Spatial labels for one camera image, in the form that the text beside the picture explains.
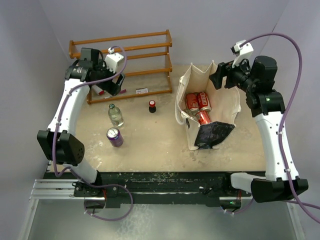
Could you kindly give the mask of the cream canvas tote bag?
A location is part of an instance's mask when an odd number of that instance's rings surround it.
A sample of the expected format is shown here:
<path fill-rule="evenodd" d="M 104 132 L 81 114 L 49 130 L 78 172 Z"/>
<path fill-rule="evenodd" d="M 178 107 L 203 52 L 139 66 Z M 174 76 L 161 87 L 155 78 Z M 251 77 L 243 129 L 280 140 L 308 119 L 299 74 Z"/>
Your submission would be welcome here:
<path fill-rule="evenodd" d="M 237 88 L 216 90 L 209 79 L 217 70 L 211 62 L 206 70 L 190 64 L 180 77 L 175 97 L 175 118 L 178 124 L 184 125 L 188 148 L 191 151 L 217 148 L 236 127 L 235 119 L 241 111 L 241 97 Z M 211 123 L 200 125 L 196 116 L 187 115 L 185 96 L 189 93 L 206 92 L 211 111 L 208 113 Z"/>

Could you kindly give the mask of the red cola can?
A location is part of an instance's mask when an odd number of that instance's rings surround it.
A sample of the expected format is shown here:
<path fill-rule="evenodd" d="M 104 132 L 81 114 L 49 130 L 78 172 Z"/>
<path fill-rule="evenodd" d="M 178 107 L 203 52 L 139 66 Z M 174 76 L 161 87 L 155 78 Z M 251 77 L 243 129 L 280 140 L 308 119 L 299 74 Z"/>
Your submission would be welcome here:
<path fill-rule="evenodd" d="M 186 108 L 192 113 L 196 114 L 199 112 L 199 103 L 196 93 L 188 93 L 185 95 L 185 105 Z"/>

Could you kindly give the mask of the clear bottle green cap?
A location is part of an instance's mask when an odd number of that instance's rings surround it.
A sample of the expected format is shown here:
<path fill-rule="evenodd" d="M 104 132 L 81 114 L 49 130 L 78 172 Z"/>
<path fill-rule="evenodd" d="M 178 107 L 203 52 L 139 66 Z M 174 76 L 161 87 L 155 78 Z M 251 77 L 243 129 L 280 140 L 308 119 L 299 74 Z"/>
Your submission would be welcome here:
<path fill-rule="evenodd" d="M 124 124 L 121 110 L 113 103 L 109 105 L 108 116 L 113 126 L 120 127 Z"/>
<path fill-rule="evenodd" d="M 192 116 L 193 115 L 193 113 L 190 111 L 190 109 L 188 109 L 188 108 L 186 108 L 185 110 L 184 110 L 184 112 L 187 114 L 187 115 L 189 115 L 189 116 Z"/>

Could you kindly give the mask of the purple soda can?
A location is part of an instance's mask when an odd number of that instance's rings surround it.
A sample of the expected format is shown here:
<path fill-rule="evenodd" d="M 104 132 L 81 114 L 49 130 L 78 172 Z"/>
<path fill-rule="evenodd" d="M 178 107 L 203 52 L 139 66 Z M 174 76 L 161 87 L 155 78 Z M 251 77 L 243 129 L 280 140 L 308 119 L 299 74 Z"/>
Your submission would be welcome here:
<path fill-rule="evenodd" d="M 113 147 L 120 147 L 124 143 L 124 139 L 118 128 L 112 127 L 107 130 L 106 137 Z"/>

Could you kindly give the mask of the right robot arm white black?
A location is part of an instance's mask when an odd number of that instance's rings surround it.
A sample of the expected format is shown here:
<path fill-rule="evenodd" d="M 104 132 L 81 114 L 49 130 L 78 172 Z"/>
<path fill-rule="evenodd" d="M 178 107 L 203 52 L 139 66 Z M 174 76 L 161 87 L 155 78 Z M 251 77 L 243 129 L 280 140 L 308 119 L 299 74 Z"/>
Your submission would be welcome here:
<path fill-rule="evenodd" d="M 258 56 L 252 65 L 243 59 L 237 66 L 221 62 L 209 76 L 214 87 L 238 87 L 245 92 L 246 104 L 257 124 L 266 161 L 265 176 L 245 172 L 233 173 L 222 183 L 228 196 L 239 190 L 252 194 L 258 203 L 287 201 L 309 188 L 307 179 L 300 178 L 291 157 L 286 129 L 281 122 L 285 114 L 282 95 L 273 89 L 278 70 L 277 62 L 269 56 Z"/>

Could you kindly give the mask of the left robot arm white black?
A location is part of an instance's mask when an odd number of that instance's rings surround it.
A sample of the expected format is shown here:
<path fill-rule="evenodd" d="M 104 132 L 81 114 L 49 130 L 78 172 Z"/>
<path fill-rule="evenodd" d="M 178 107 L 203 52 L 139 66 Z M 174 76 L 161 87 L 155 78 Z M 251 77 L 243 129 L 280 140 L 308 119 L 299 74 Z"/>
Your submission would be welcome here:
<path fill-rule="evenodd" d="M 81 49 L 80 58 L 65 72 L 63 94 L 52 121 L 36 136 L 45 157 L 52 162 L 55 176 L 60 178 L 69 170 L 86 184 L 91 196 L 101 194 L 103 184 L 99 171 L 85 160 L 85 146 L 76 138 L 76 125 L 91 87 L 100 87 L 113 96 L 121 91 L 125 74 L 118 66 L 125 68 L 128 57 L 123 47 L 121 53 L 115 49 L 110 47 L 107 55 L 94 48 Z"/>

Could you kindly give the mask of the purple capped marker pen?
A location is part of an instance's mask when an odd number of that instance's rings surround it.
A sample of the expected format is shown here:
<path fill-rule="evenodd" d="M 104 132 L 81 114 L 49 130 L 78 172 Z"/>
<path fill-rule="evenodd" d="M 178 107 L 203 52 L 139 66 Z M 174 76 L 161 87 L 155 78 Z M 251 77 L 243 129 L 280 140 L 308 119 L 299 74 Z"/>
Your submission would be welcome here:
<path fill-rule="evenodd" d="M 123 90 L 121 90 L 120 92 L 119 92 L 119 95 L 120 94 L 124 94 L 124 93 L 126 93 L 127 92 L 127 90 L 126 89 L 123 89 Z M 113 95 L 110 95 L 110 96 L 106 96 L 106 97 L 104 97 L 104 99 L 109 99 L 109 98 L 113 98 L 114 96 Z"/>

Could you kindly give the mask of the small white red label card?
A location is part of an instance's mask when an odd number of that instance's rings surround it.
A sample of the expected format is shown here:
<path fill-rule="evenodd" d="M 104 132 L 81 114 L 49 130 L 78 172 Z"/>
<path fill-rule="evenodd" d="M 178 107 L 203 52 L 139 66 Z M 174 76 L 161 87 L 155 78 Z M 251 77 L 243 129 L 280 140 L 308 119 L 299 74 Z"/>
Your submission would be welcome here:
<path fill-rule="evenodd" d="M 145 88 L 138 88 L 136 89 L 136 94 L 137 95 L 140 95 L 140 94 L 147 94 L 149 92 L 148 88 L 145 87 Z"/>

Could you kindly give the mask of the white red eraser box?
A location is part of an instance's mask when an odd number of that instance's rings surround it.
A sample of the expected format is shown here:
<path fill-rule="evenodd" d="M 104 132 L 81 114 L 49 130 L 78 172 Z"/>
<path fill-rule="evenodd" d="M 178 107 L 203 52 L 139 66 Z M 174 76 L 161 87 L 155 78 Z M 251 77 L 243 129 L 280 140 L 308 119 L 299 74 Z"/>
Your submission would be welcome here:
<path fill-rule="evenodd" d="M 101 96 L 105 93 L 105 91 L 103 89 L 101 89 L 100 87 L 98 87 L 97 85 L 93 85 L 92 89 L 99 96 Z"/>

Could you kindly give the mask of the wooden shelf rack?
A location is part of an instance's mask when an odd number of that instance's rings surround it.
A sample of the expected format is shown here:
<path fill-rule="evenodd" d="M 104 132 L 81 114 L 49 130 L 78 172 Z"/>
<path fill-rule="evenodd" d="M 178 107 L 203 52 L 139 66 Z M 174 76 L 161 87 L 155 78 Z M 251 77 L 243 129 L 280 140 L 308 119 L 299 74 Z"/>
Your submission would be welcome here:
<path fill-rule="evenodd" d="M 99 49 L 106 55 L 108 46 L 113 44 L 123 46 L 127 54 L 128 62 L 124 70 L 126 80 L 123 83 L 126 93 L 104 99 L 107 94 L 99 96 L 91 90 L 86 98 L 89 105 L 173 92 L 170 78 L 170 73 L 173 71 L 170 58 L 173 40 L 169 29 L 90 40 L 70 40 L 68 54 L 71 59 L 79 59 L 80 48 L 87 47 Z M 136 94 L 136 89 L 141 88 L 148 88 L 148 93 Z"/>

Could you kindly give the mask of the red black stamp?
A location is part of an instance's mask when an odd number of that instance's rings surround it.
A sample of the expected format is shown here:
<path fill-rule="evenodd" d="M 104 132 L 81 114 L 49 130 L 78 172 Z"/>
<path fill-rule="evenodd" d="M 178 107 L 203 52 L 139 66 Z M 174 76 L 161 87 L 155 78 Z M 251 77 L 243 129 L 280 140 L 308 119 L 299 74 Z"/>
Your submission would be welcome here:
<path fill-rule="evenodd" d="M 155 113 L 157 110 L 156 109 L 156 102 L 154 100 L 150 100 L 148 104 L 149 104 L 149 108 L 148 108 L 149 112 Z"/>

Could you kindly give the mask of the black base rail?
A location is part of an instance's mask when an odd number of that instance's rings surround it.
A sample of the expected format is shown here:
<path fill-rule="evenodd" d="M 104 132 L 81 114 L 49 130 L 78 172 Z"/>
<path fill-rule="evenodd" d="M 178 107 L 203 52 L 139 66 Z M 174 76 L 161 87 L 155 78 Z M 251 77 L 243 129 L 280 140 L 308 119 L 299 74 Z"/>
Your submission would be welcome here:
<path fill-rule="evenodd" d="M 191 172 L 102 172 L 93 188 L 80 181 L 72 183 L 74 196 L 86 201 L 106 200 L 107 209 L 122 204 L 205 205 L 218 207 L 221 199 L 237 200 L 250 193 L 235 189 L 225 171 Z"/>

